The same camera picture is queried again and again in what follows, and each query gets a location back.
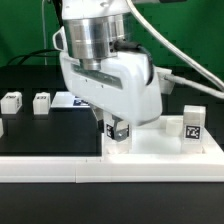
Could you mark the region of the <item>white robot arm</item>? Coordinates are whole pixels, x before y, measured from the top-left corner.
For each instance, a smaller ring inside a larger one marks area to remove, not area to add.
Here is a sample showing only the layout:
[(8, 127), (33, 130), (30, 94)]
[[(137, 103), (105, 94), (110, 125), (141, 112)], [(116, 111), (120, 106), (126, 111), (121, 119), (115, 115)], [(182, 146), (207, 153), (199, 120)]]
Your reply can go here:
[(162, 112), (156, 68), (130, 41), (129, 16), (125, 0), (62, 0), (63, 25), (53, 36), (68, 91), (106, 113), (105, 132), (116, 141)]

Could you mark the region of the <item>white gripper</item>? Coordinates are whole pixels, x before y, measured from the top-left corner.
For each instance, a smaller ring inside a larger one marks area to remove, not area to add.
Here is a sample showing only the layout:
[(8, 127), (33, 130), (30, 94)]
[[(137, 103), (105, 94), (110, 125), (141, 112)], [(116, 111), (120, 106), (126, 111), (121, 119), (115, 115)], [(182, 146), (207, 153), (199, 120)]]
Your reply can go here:
[(113, 139), (117, 142), (129, 137), (127, 122), (139, 126), (161, 115), (159, 79), (147, 54), (119, 51), (116, 57), (101, 61), (100, 71), (88, 71), (68, 55), (64, 28), (53, 35), (53, 45), (60, 51), (68, 91), (96, 106), (93, 112), (98, 129), (104, 129), (103, 110), (115, 115)]

